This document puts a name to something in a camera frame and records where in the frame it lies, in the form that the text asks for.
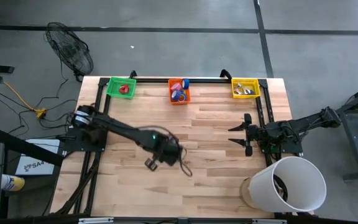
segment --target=white bucket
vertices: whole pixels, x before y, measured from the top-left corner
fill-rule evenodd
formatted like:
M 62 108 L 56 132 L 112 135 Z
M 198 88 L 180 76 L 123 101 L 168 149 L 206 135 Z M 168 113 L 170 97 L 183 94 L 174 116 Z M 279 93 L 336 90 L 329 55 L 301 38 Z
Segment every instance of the white bucket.
M 288 190 L 286 202 L 279 196 L 273 175 L 281 178 Z M 310 212 L 319 208 L 327 194 L 320 171 L 300 157 L 286 157 L 254 175 L 249 183 L 252 203 L 266 212 Z

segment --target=fan grille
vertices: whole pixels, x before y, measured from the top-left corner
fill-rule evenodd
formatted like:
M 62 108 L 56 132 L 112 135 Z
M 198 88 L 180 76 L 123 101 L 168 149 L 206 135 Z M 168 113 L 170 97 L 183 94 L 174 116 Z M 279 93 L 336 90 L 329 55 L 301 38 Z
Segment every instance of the fan grille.
M 93 61 L 86 43 L 80 40 L 67 26 L 50 22 L 46 31 L 47 40 L 60 60 L 78 75 L 89 75 Z

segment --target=black fan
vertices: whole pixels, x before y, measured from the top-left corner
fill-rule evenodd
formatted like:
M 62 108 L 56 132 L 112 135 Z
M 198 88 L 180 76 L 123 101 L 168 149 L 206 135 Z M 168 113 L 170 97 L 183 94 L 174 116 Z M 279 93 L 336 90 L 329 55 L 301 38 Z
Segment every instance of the black fan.
M 82 82 L 78 77 L 89 75 L 93 70 L 88 45 L 59 22 L 48 23 L 45 35 L 60 60 L 74 71 L 76 80 Z

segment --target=green basket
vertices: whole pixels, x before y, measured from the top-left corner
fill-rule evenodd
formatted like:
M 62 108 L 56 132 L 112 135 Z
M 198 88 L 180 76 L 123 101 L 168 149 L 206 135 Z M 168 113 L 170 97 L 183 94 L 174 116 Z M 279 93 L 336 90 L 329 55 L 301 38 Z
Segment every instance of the green basket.
M 128 85 L 128 93 L 121 94 L 119 88 Z M 135 94 L 136 80 L 132 78 L 110 78 L 107 94 L 112 97 L 132 99 Z

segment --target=orange basket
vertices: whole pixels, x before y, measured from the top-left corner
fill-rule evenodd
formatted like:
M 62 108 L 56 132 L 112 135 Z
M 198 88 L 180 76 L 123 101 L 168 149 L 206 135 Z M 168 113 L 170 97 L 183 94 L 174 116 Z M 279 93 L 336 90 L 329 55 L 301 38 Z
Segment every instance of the orange basket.
M 183 81 L 183 79 L 181 79 L 181 78 L 168 80 L 169 100 L 170 100 L 172 105 L 184 105 L 184 104 L 188 104 L 190 102 L 190 88 L 185 90 L 185 95 L 186 95 L 186 100 L 185 101 L 173 101 L 172 98 L 171 98 L 171 95 L 172 95 L 172 92 L 173 92 L 171 90 L 171 87 L 176 83 L 179 83 L 181 85 L 182 81 Z

